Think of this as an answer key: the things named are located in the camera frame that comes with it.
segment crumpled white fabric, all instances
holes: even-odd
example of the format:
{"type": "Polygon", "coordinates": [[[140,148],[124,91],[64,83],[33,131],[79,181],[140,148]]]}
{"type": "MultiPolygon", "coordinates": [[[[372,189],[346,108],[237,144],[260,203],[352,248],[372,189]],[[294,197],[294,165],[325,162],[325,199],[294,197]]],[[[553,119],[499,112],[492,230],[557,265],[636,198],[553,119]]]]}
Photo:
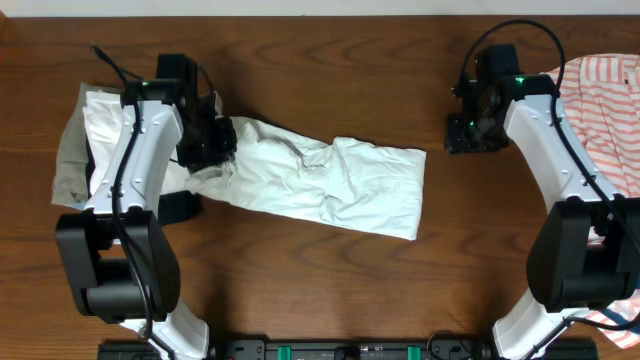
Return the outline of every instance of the crumpled white fabric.
{"type": "MultiPolygon", "coordinates": [[[[92,193],[106,173],[120,134],[122,110],[117,104],[117,96],[87,93],[86,130],[96,163],[92,193]]],[[[232,121],[238,138],[235,161],[191,176],[169,163],[163,194],[169,188],[188,189],[245,209],[416,238],[424,151],[377,147],[344,137],[328,145],[258,120],[232,121]]]]}

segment white towel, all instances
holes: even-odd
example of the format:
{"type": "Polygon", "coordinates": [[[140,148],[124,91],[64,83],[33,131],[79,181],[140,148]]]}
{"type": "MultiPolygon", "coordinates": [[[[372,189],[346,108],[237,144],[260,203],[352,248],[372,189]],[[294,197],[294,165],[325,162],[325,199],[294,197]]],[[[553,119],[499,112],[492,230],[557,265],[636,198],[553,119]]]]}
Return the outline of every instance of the white towel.
{"type": "MultiPolygon", "coordinates": [[[[87,93],[85,125],[96,163],[91,193],[102,181],[120,134],[118,102],[117,95],[87,93]]],[[[235,161],[191,176],[169,163],[163,194],[186,188],[245,209],[416,238],[424,151],[376,147],[343,137],[327,145],[258,120],[232,120],[238,137],[235,161]]]]}

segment striped cloth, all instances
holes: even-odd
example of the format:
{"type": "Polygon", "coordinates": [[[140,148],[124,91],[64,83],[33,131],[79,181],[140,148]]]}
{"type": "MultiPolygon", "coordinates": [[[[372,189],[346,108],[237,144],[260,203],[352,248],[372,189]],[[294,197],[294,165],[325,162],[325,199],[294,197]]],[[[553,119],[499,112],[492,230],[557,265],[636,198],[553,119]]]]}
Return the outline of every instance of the striped cloth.
{"type": "MultiPolygon", "coordinates": [[[[549,72],[554,81],[558,71],[549,72]]],[[[560,91],[569,122],[600,172],[626,197],[640,197],[640,56],[603,54],[569,61],[560,91]]],[[[587,318],[615,325],[639,311],[636,290],[630,299],[587,318]]],[[[640,343],[640,329],[601,331],[623,349],[640,343]]]]}

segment gray cloth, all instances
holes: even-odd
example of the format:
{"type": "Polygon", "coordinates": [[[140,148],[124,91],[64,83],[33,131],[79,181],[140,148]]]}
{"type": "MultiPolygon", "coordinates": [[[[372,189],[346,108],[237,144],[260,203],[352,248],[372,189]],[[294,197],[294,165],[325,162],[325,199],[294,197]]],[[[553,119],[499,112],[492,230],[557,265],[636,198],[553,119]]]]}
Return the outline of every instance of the gray cloth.
{"type": "Polygon", "coordinates": [[[85,169],[89,162],[87,135],[84,127],[84,113],[87,91],[120,93],[119,89],[80,84],[80,94],[76,108],[64,128],[58,154],[56,156],[56,176],[53,179],[51,203],[55,205],[82,208],[89,199],[89,189],[85,169]]]}

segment black base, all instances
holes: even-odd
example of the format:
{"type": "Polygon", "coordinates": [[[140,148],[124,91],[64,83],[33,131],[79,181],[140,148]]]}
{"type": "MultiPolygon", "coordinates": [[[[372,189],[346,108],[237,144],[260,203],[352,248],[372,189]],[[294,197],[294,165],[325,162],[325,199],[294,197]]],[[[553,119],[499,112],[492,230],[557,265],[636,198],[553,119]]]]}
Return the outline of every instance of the black base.
{"type": "MultiPolygon", "coordinates": [[[[400,342],[265,342],[240,340],[227,344],[224,359],[215,360],[497,360],[488,343],[470,337],[400,342]]],[[[590,339],[558,340],[544,360],[598,360],[590,339]]]]}
{"type": "Polygon", "coordinates": [[[447,118],[444,148],[449,154],[495,152],[508,144],[508,139],[502,142],[483,140],[475,125],[465,120],[461,113],[449,114],[447,118]]]}

